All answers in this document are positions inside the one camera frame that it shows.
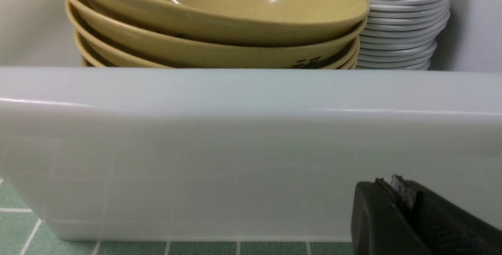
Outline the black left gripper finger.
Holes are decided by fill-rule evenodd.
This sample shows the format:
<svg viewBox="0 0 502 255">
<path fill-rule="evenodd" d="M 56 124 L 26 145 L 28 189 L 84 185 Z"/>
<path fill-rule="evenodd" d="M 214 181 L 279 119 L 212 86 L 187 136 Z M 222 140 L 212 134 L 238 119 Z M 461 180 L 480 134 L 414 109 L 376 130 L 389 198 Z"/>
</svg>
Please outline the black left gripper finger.
<svg viewBox="0 0 502 255">
<path fill-rule="evenodd" d="M 500 255 L 501 230 L 429 188 L 394 175 L 356 184 L 355 255 Z"/>
</svg>

